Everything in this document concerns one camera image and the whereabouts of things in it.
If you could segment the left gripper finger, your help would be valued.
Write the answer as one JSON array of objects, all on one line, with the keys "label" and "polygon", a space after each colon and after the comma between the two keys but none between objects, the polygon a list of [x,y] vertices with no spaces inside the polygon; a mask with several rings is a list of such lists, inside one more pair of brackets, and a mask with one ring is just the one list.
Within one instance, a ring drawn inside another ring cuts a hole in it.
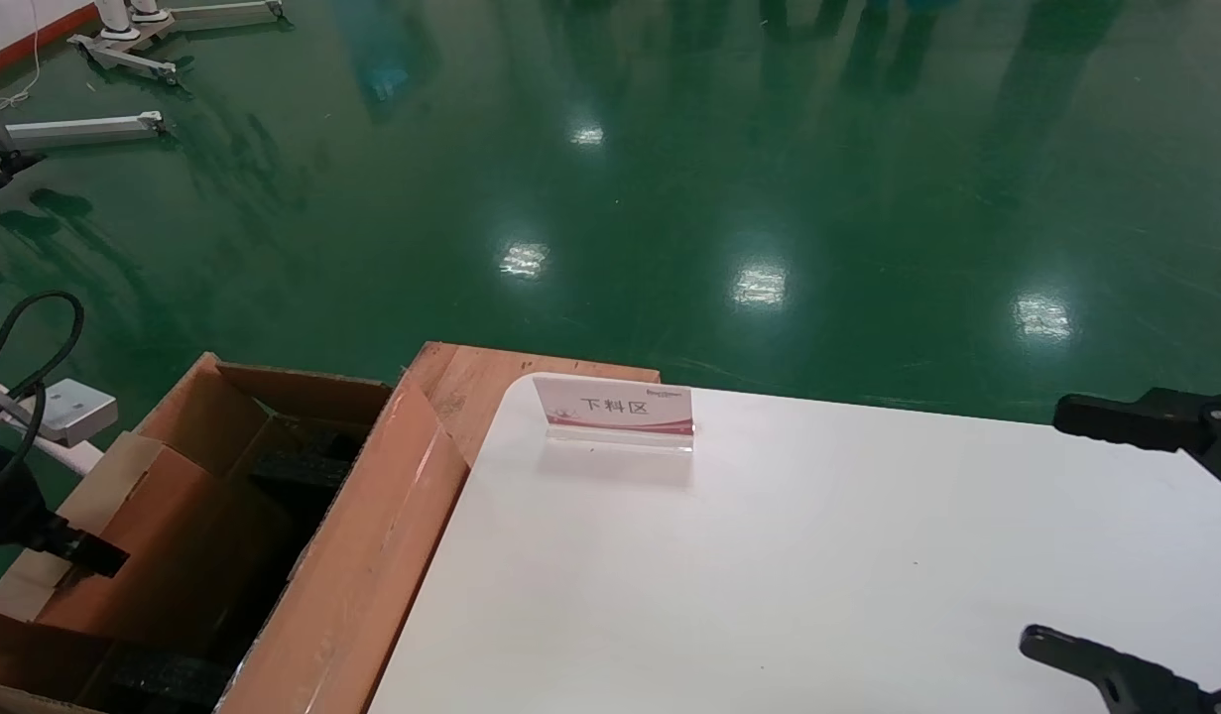
[{"label": "left gripper finger", "polygon": [[67,521],[48,521],[35,528],[35,550],[60,557],[85,572],[112,579],[129,559],[129,552],[96,535],[72,528]]}]

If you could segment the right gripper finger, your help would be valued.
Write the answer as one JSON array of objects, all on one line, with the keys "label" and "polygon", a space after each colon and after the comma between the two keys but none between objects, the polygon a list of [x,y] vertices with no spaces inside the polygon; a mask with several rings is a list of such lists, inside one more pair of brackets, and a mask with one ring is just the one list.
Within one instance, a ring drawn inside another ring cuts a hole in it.
[{"label": "right gripper finger", "polygon": [[1221,688],[1208,691],[1155,662],[1090,640],[1029,625],[1020,633],[1028,659],[1094,686],[1109,713],[1221,713]]},{"label": "right gripper finger", "polygon": [[1060,433],[1140,450],[1186,452],[1221,483],[1221,394],[1150,389],[1136,402],[1063,395],[1053,426]]}]

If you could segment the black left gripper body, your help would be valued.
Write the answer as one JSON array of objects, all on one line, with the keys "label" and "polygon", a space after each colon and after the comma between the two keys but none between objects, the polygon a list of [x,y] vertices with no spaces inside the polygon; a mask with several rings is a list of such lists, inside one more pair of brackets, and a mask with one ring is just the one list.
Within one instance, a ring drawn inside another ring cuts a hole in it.
[{"label": "black left gripper body", "polygon": [[46,546],[53,515],[26,464],[29,452],[29,441],[22,441],[15,450],[0,444],[0,546]]}]

